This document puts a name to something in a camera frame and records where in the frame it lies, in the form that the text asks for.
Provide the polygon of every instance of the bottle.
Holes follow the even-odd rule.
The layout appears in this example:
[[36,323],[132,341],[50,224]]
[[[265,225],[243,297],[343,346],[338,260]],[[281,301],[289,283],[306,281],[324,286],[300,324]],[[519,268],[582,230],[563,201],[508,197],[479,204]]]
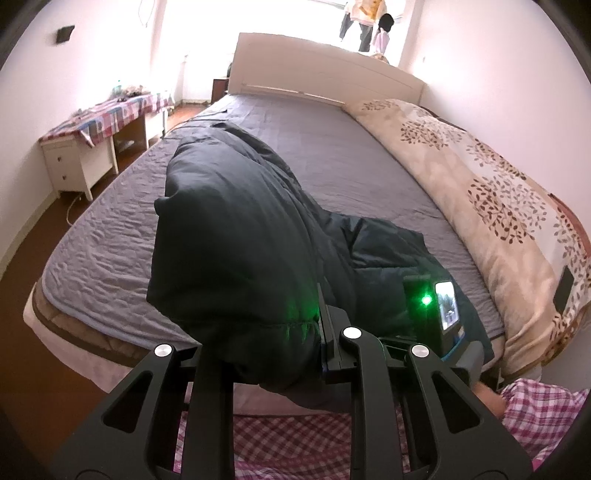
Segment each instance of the bottle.
[[120,97],[122,92],[123,92],[123,87],[121,86],[121,80],[117,80],[117,85],[115,87],[113,87],[113,91],[112,91],[111,96],[113,98]]

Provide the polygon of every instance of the metal screw head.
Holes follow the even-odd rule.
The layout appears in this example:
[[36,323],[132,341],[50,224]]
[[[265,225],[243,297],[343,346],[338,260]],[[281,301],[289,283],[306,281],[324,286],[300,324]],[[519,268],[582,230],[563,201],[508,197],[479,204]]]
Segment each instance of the metal screw head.
[[156,354],[156,356],[167,356],[170,355],[173,351],[173,348],[170,345],[167,345],[166,343],[163,343],[162,345],[158,345],[155,349],[154,349],[154,353]]
[[361,336],[361,330],[355,327],[347,327],[345,330],[343,330],[343,335],[345,335],[347,338],[356,339]]
[[413,353],[414,356],[417,356],[419,358],[425,358],[429,354],[429,348],[420,344],[415,345],[410,351]]

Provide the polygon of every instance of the small screen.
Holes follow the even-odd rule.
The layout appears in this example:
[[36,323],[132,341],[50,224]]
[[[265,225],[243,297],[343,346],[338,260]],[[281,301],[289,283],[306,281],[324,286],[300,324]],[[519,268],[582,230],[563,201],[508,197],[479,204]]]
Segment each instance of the small screen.
[[453,291],[453,283],[450,281],[435,283],[435,293],[437,294],[437,302],[439,304],[441,328],[445,331],[460,319],[460,314],[457,311],[456,293]]

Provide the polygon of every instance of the table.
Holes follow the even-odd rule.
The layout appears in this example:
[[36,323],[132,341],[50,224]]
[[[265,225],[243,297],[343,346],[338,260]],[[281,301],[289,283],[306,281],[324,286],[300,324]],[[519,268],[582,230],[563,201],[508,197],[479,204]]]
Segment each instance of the table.
[[39,139],[57,195],[83,192],[93,200],[91,187],[107,172],[119,173],[113,135],[124,130],[126,138],[145,150],[148,140],[166,133],[168,94],[147,94],[126,101],[108,100],[76,115]]

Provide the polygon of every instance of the drawer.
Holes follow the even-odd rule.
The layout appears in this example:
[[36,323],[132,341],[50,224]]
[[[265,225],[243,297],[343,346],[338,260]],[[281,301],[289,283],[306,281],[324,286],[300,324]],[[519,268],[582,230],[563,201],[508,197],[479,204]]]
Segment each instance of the drawer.
[[146,115],[146,137],[160,137],[164,129],[164,111]]
[[44,148],[43,153],[56,190],[84,190],[86,184],[76,146]]

